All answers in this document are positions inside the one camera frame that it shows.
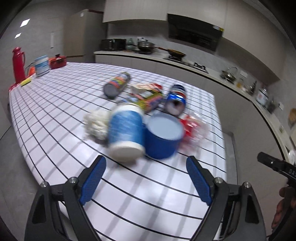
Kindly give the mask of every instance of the wall switch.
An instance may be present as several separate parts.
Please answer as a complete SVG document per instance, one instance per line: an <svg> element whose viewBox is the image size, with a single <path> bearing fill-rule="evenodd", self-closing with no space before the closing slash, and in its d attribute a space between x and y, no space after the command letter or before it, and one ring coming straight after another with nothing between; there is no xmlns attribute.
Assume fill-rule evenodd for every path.
<svg viewBox="0 0 296 241"><path fill-rule="evenodd" d="M283 105L281 102L279 102L279 108L280 108L281 110L284 110L284 105Z"/></svg>

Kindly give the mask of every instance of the red container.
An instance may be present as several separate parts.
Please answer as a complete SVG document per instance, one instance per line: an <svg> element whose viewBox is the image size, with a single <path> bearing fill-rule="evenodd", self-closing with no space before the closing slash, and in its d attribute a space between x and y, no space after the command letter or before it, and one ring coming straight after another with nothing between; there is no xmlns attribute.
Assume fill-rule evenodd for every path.
<svg viewBox="0 0 296 241"><path fill-rule="evenodd" d="M25 53L20 51L20 47L16 47L13 51L12 63L13 72L15 74L15 83L18 84L26 79L24 65L25 65Z"/></svg>
<svg viewBox="0 0 296 241"><path fill-rule="evenodd" d="M49 60L49 65L51 69L58 69L67 64L66 56L60 56L60 54L56 54L55 58L51 58Z"/></svg>

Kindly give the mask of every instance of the table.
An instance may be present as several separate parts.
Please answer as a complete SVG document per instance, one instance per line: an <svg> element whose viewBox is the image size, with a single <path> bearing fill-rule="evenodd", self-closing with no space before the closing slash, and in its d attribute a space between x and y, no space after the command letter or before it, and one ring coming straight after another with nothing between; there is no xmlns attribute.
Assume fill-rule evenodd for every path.
<svg viewBox="0 0 296 241"><path fill-rule="evenodd" d="M86 136L83 117L92 110L111 110L130 91L107 100L103 85L127 71L131 83L161 84L164 93L175 84L188 92L185 113L199 112L209 123L209 135L196 150L179 150L171 158L119 163L108 151ZM9 93L15 133L28 167L38 183L64 183L104 155L107 167L86 213L102 240L189 240L207 205L201 202L185 162L194 155L214 177L227 181L224 141L214 96L172 78L105 64L68 63ZM162 105L145 115L144 121ZM67 215L66 208L60 204Z"/></svg>

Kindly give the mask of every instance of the red thermos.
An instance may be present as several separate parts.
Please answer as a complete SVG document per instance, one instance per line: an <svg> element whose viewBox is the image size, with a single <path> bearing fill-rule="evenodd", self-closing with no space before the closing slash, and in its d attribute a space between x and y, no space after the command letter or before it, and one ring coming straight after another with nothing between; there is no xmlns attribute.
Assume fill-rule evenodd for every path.
<svg viewBox="0 0 296 241"><path fill-rule="evenodd" d="M16 47L13 51L13 71L15 73L15 83L18 84L26 79L24 65L25 65L25 53L20 51L20 47Z"/></svg>

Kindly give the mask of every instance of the refrigerator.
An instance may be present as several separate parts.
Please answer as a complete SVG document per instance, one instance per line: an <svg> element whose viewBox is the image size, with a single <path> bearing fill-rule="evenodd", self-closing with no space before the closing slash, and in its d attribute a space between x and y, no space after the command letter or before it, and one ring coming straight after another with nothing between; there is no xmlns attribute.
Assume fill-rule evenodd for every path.
<svg viewBox="0 0 296 241"><path fill-rule="evenodd" d="M84 9L68 17L64 23L64 55L68 62L94 63L94 52L99 50L107 35L103 13Z"/></svg>

